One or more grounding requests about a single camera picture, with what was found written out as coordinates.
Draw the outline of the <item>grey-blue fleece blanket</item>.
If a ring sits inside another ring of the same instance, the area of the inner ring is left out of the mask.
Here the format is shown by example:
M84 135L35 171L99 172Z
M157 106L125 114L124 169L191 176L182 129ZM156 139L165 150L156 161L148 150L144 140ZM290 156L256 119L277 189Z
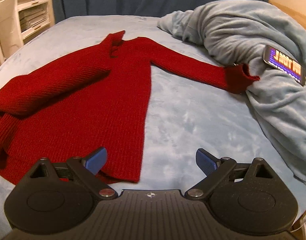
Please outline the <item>grey-blue fleece blanket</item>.
M203 45L222 65L246 63L260 77L246 94L264 134L294 176L306 184L306 84L263 60L271 46L306 75L306 30L280 9L256 0L219 0L174 11L157 23L185 42Z

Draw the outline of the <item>smartphone with lit screen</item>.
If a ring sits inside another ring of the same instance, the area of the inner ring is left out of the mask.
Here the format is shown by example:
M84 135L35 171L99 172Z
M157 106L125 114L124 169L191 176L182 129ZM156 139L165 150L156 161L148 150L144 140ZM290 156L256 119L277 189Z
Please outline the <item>smartphone with lit screen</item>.
M278 49L266 45L263 51L263 61L275 69L291 76L297 83L304 86L306 75L303 67L295 59L287 56Z

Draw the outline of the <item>red knit sweater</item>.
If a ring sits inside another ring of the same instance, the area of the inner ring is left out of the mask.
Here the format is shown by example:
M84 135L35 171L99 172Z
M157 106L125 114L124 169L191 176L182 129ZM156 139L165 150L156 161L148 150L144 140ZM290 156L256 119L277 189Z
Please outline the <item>red knit sweater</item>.
M0 89L0 176L17 184L35 162L104 147L99 177L140 179L151 67L240 94L259 80L247 64L218 67L124 32L62 56Z

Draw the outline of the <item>white shelf unit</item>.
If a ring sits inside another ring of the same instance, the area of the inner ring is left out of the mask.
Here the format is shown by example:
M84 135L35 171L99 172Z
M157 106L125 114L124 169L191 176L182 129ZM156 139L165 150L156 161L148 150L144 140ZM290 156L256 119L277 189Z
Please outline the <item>white shelf unit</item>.
M17 0L17 12L24 43L55 24L52 0Z

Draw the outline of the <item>light blue bed sheet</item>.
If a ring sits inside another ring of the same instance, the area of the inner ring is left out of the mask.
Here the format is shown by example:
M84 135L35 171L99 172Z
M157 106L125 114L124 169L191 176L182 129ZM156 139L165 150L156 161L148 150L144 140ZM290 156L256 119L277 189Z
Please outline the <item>light blue bed sheet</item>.
M145 36L181 54L212 63L205 48L183 43L158 29L157 19L140 16L78 16L42 32L0 66L0 88L72 51L100 43L124 30L127 40ZM140 181L115 183L113 189L187 191L205 175L195 162L203 148L216 157L239 163L264 158L306 211L306 185L264 135L246 95L224 90L151 68L152 90L145 124Z

